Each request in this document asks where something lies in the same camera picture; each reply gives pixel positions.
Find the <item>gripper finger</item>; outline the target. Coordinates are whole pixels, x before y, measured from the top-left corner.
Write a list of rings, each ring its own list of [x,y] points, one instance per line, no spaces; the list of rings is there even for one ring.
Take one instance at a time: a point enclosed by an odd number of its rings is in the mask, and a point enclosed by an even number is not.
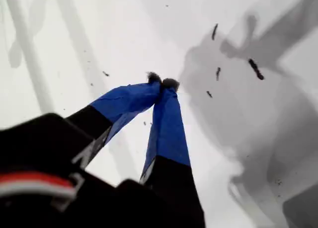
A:
[[[195,187],[180,104],[179,82],[166,78],[153,109],[140,182],[149,193],[151,215],[163,228],[203,228],[204,212]]]
[[[70,115],[67,120],[93,138],[88,148],[77,152],[72,163],[79,163],[81,168],[85,168],[124,126],[152,107],[160,93],[161,78],[150,72],[146,83],[112,89]]]

